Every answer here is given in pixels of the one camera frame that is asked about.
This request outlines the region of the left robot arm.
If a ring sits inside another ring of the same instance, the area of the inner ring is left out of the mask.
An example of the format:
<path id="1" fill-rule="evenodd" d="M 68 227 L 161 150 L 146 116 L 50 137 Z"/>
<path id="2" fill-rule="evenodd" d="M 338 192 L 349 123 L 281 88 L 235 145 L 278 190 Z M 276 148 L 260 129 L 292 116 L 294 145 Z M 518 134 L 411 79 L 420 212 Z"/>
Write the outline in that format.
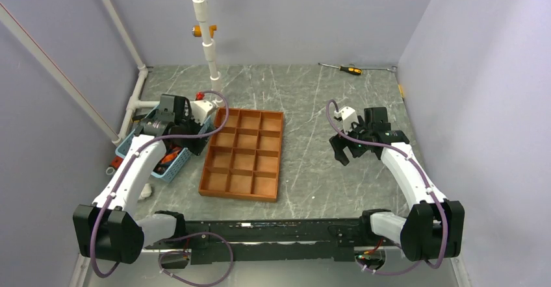
<path id="1" fill-rule="evenodd" d="M 152 174 L 167 176 L 189 155 L 202 152 L 215 110 L 207 100 L 163 94 L 153 110 L 138 117 L 135 129 L 120 145 L 125 152 L 117 172 L 91 205 L 79 205 L 73 213 L 83 256 L 132 264 L 143 248 L 157 241 L 171 248 L 185 243 L 182 214 L 161 210 L 139 221 L 133 214 Z"/>

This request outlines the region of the brown compartment tray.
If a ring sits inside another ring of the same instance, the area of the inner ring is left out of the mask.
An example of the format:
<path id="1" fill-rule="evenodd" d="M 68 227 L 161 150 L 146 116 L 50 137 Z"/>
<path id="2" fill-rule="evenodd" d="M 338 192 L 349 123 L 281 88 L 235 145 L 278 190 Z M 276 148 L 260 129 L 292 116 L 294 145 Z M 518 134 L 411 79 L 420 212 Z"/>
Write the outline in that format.
<path id="1" fill-rule="evenodd" d="M 220 108 L 214 126 L 227 120 L 209 141 L 198 192 L 205 197 L 275 203 L 284 113 Z"/>

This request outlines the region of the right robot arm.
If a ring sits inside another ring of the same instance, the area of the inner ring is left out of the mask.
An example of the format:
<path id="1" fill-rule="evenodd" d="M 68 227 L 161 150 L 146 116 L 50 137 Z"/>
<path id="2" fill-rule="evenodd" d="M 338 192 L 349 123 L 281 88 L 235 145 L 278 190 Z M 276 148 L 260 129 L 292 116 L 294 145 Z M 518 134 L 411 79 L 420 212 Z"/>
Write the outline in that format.
<path id="1" fill-rule="evenodd" d="M 405 257 L 413 262 L 429 262 L 432 267 L 461 252 L 465 209 L 451 201 L 428 177 L 417 160 L 409 138 L 394 130 L 385 107 L 372 107 L 357 114 L 344 106 L 326 110 L 336 131 L 329 140 L 337 161 L 346 166 L 350 159 L 366 152 L 374 153 L 398 183 L 409 213 L 401 217 L 390 210 L 367 210 L 361 216 L 359 239 L 373 245 L 381 238 L 398 244 Z"/>

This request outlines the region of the orange navy striped tie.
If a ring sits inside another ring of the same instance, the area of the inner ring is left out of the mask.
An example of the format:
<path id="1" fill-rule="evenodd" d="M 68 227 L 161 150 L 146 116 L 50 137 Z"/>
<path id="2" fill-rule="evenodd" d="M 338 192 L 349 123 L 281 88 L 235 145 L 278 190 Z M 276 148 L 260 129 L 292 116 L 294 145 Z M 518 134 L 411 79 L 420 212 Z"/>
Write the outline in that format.
<path id="1" fill-rule="evenodd" d="M 173 164 L 174 160 L 179 156 L 182 147 L 171 145 L 165 156 L 159 161 L 155 168 L 155 173 L 164 174 L 166 170 Z"/>

